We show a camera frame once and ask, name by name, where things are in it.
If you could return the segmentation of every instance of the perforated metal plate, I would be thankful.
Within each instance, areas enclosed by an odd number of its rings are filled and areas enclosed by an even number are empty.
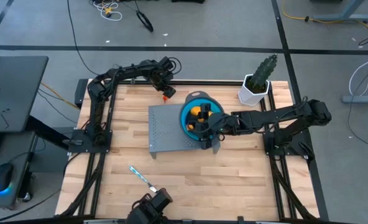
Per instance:
[[[201,149],[198,141],[188,137],[179,122],[183,105],[149,107],[149,152],[170,152]],[[217,138],[212,140],[214,153],[220,148]]]

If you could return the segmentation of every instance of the potted plant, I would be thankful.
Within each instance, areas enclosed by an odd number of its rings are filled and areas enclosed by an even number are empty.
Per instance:
[[[241,90],[238,92],[241,104],[254,106],[268,93],[270,81],[267,79],[277,66],[277,60],[277,54],[273,54],[259,65],[254,74],[245,76]]]

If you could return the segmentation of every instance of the gray floor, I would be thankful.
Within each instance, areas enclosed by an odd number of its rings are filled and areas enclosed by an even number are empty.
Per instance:
[[[6,2],[0,1],[0,12]],[[204,5],[172,4],[168,0],[141,1],[140,8],[154,24],[153,34],[147,32],[135,14],[123,5],[119,6],[123,20],[110,22],[101,19],[99,12],[87,1],[70,2],[79,45],[282,47],[270,1],[237,0],[233,4],[231,1],[209,0]],[[285,8],[292,16],[312,16],[340,12],[347,2],[286,0]],[[368,1],[357,13],[368,14]],[[324,25],[286,17],[282,21],[291,49],[358,50],[357,43],[368,34],[364,26],[354,22]],[[0,26],[0,45],[73,45],[66,1],[43,0],[33,4],[29,0],[15,0]],[[0,50],[0,55],[49,56],[42,81],[70,101],[73,101],[77,80],[92,77],[74,51]],[[129,65],[168,55],[182,61],[183,71],[177,78],[239,80],[253,72],[268,54],[86,51],[82,55],[88,66],[100,73],[115,63]],[[283,55],[278,55],[278,58],[271,80],[289,80]],[[310,129],[330,220],[368,223],[368,145],[358,141],[348,130],[349,107],[340,102],[340,97],[348,94],[351,74],[368,60],[368,56],[292,54],[292,60],[301,95],[325,101],[333,115],[328,127]],[[360,71],[354,83],[359,83],[367,71],[368,68]],[[69,118],[78,118],[78,112],[73,108],[53,99],[50,101]],[[35,100],[32,115],[50,126],[75,125],[64,120],[39,97]],[[368,106],[353,106],[351,126],[368,140]],[[61,159],[66,159],[66,156],[62,154]],[[60,187],[62,178],[57,173],[60,169],[48,171],[55,173],[38,176],[38,181],[41,181],[34,186],[37,189],[34,200],[19,206],[14,212],[42,200]],[[51,217],[56,203],[57,196],[54,196],[38,210],[29,211],[17,219]],[[14,212],[0,210],[0,217]]]

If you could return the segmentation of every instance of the wooden tabletop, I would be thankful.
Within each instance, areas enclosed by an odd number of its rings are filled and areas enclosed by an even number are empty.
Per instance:
[[[176,94],[166,104],[184,103],[185,97],[202,90],[217,100],[225,113],[260,110],[239,104],[239,86],[176,85]],[[277,108],[292,105],[287,82],[272,82]],[[160,152],[152,159],[148,148],[148,107],[162,105],[161,92],[151,85],[119,85],[113,113],[113,140],[106,156],[96,218],[126,218],[131,205],[144,194],[147,185],[129,170],[133,165],[157,189],[165,187],[173,203],[164,210],[172,220],[278,220],[269,158],[265,155],[260,134],[226,136],[221,149]],[[78,127],[90,115],[90,99],[86,93]],[[285,127],[290,122],[281,123]],[[63,212],[83,186],[88,154],[81,154],[67,168],[56,214]],[[287,156],[292,189],[314,216],[316,200],[306,160]],[[287,197],[282,190],[285,214]],[[90,212],[91,196],[86,212]]]

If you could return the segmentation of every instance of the white pot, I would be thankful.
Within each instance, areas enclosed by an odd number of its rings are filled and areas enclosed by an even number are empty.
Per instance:
[[[269,88],[270,88],[270,81],[267,81],[266,83],[267,88],[265,89],[264,93],[252,93],[250,90],[248,90],[245,87],[245,82],[247,78],[251,76],[253,76],[253,74],[249,74],[245,76],[244,83],[241,86],[241,90],[239,90],[238,92],[239,102],[241,102],[242,105],[246,105],[246,106],[256,105],[269,92]]]

